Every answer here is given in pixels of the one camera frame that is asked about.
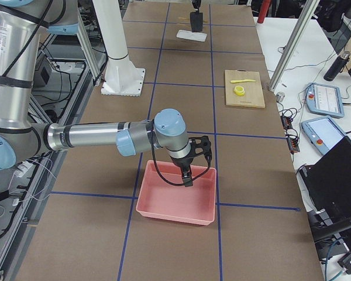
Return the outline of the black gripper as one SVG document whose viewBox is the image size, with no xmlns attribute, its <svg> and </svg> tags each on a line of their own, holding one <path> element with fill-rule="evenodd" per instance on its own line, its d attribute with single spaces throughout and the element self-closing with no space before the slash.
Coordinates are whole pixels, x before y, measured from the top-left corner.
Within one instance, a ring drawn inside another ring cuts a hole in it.
<svg viewBox="0 0 351 281">
<path fill-rule="evenodd" d="M 193 156 L 185 156 L 182 158 L 171 158 L 174 165 L 180 168 L 182 172 L 183 184 L 186 187 L 192 186 L 192 172 L 191 172 L 191 163 L 194 160 Z"/>
<path fill-rule="evenodd" d="M 192 5 L 194 9 L 199 9 L 201 6 L 201 0 L 192 0 Z"/>
</svg>

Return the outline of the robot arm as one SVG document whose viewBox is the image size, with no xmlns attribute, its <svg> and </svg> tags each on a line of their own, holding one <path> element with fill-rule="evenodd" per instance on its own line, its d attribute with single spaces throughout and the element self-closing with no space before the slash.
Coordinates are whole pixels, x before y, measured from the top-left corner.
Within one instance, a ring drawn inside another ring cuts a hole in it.
<svg viewBox="0 0 351 281">
<path fill-rule="evenodd" d="M 151 121 L 61 126 L 28 121 L 40 35 L 78 32 L 76 1 L 0 1 L 0 170 L 36 155 L 78 146 L 116 145 L 122 156 L 166 148 L 192 186 L 194 143 L 175 109 Z"/>
</svg>

